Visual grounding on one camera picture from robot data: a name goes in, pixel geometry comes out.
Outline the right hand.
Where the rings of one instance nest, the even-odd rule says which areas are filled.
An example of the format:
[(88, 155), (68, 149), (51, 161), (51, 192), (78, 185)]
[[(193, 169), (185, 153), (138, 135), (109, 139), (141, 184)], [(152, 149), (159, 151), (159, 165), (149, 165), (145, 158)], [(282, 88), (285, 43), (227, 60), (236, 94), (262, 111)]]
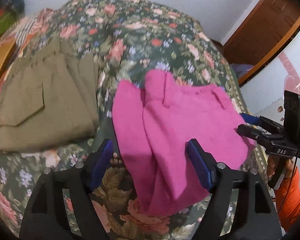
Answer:
[(267, 160), (268, 186), (278, 190), (285, 179), (291, 179), (296, 166), (293, 159), (269, 155)]

